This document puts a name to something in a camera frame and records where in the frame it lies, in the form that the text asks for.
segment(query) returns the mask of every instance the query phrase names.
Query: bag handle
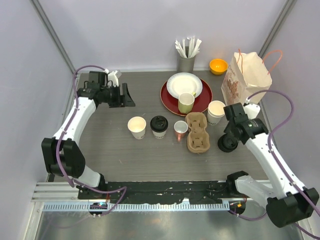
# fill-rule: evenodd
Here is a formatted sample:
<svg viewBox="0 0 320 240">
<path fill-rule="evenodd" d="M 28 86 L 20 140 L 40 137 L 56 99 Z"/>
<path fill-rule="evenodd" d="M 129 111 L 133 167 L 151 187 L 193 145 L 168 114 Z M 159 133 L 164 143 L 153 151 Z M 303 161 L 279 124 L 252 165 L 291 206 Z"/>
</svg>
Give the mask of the bag handle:
<svg viewBox="0 0 320 240">
<path fill-rule="evenodd" d="M 279 52 L 280 53 L 280 57 L 278 59 L 278 61 L 276 61 L 276 63 L 271 67 L 271 69 L 268 71 L 268 75 L 271 73 L 271 71 L 275 68 L 275 66 L 280 62 L 280 60 L 282 59 L 282 55 L 283 55 L 283 52 L 281 50 L 274 50 L 274 51 L 271 51 L 271 52 L 268 52 L 267 55 L 264 56 L 263 60 L 262 60 L 262 63 L 264 63 L 264 61 L 266 60 L 266 58 L 270 55 L 270 54 L 273 54 L 273 53 L 276 53 L 276 52 Z"/>
<path fill-rule="evenodd" d="M 240 56 L 241 56 L 241 73 L 244 74 L 244 70 L 243 70 L 243 67 L 242 67 L 243 64 L 244 64 L 244 57 L 241 54 L 240 48 L 238 48 L 238 51 L 239 51 L 239 57 L 238 57 L 238 60 L 236 61 L 236 64 L 238 64 Z"/>
</svg>

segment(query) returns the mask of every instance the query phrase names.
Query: paper bag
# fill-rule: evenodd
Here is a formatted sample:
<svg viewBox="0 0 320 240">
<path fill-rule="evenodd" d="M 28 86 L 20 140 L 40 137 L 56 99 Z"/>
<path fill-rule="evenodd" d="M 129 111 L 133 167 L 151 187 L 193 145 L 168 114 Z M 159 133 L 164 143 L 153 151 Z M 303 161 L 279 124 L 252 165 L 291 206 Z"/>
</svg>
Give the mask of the paper bag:
<svg viewBox="0 0 320 240">
<path fill-rule="evenodd" d="M 268 71 L 264 61 L 274 52 L 280 52 L 279 60 Z M 256 52 L 248 54 L 235 52 L 224 76 L 221 90 L 225 104 L 244 104 L 247 97 L 260 91 L 268 90 L 272 84 L 270 72 L 282 58 L 282 51 L 275 50 L 269 52 L 263 60 Z M 257 94 L 250 99 L 251 103 L 257 104 L 265 95 L 265 92 Z"/>
</svg>

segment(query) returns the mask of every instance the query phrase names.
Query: gray wooden table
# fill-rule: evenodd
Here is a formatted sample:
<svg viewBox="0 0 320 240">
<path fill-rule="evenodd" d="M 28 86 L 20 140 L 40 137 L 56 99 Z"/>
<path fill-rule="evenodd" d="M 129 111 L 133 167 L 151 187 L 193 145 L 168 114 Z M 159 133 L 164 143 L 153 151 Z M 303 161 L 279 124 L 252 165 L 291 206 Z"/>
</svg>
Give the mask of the gray wooden table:
<svg viewBox="0 0 320 240">
<path fill-rule="evenodd" d="M 257 180 L 267 179 L 259 162 L 242 144 L 231 153 L 217 147 L 227 120 L 206 129 L 211 148 L 203 154 L 191 153 L 186 138 L 177 142 L 173 126 L 184 117 L 169 112 L 160 99 L 160 89 L 175 72 L 127 72 L 120 77 L 127 83 L 136 107 L 109 108 L 101 104 L 89 119 L 80 139 L 80 149 L 86 164 L 103 174 L 106 181 L 200 181 L 225 180 L 228 174 L 244 170 Z M 224 75 L 195 71 L 206 81 L 214 100 L 222 100 L 221 84 Z M 156 139 L 150 120 L 162 115 L 169 121 L 163 139 Z M 136 140 L 127 128 L 128 120 L 141 116 L 147 122 L 146 134 Z"/>
</svg>

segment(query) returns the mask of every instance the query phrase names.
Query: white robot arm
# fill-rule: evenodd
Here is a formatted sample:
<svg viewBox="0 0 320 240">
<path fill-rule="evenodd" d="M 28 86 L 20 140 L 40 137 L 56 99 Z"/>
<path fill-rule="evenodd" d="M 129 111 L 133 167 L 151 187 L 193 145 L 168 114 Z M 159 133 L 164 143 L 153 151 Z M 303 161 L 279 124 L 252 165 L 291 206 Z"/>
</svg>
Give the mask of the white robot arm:
<svg viewBox="0 0 320 240">
<path fill-rule="evenodd" d="M 266 209 L 270 220 L 281 228 L 310 217 L 313 208 L 289 181 L 272 156 L 268 147 L 268 129 L 260 119 L 255 118 L 259 111 L 254 109 L 253 104 L 243 107 L 241 103 L 224 108 L 229 122 L 224 130 L 225 135 L 218 140 L 218 147 L 230 153 L 241 141 L 253 153 L 269 178 L 272 188 L 255 181 L 248 173 L 239 171 L 227 176 L 228 189 L 231 193 L 245 194 L 258 202 Z M 273 153 L 291 176 L 295 186 L 316 204 L 319 199 L 318 192 L 314 188 L 306 188 L 288 167 L 272 141 L 271 145 Z"/>
<path fill-rule="evenodd" d="M 121 95 L 118 81 L 119 76 L 119 71 L 113 71 L 108 74 L 106 72 L 90 71 L 89 81 L 87 81 L 83 88 L 79 88 L 77 91 L 77 112 L 62 138 L 59 151 L 60 161 L 69 178 L 73 178 L 86 186 L 97 188 L 101 191 L 105 191 L 106 187 L 104 176 L 91 170 L 86 165 L 85 158 L 78 145 L 89 118 L 96 111 L 99 104 L 107 103 L 110 108 L 135 106 L 126 83 L 122 84 Z M 76 100 L 74 100 L 72 110 L 61 128 L 52 138 L 45 138 L 42 141 L 41 148 L 45 167 L 50 174 L 63 176 L 56 157 L 57 142 L 72 118 L 75 108 Z"/>
</svg>

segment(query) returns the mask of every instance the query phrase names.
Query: disposable coffee cup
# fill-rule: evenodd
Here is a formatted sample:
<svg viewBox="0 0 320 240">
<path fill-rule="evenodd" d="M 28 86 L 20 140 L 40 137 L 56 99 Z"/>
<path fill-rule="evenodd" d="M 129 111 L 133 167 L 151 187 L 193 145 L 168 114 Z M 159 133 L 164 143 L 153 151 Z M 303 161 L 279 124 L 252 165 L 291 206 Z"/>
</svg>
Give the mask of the disposable coffee cup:
<svg viewBox="0 0 320 240">
<path fill-rule="evenodd" d="M 208 106 L 207 120 L 211 126 L 217 125 L 225 115 L 224 107 L 226 105 L 222 101 L 212 101 Z"/>
<path fill-rule="evenodd" d="M 146 133 L 146 120 L 140 116 L 135 116 L 128 121 L 128 129 L 135 139 L 143 139 Z"/>
<path fill-rule="evenodd" d="M 164 116 L 155 116 L 150 121 L 150 127 L 156 139 L 163 139 L 168 129 L 168 120 Z"/>
</svg>

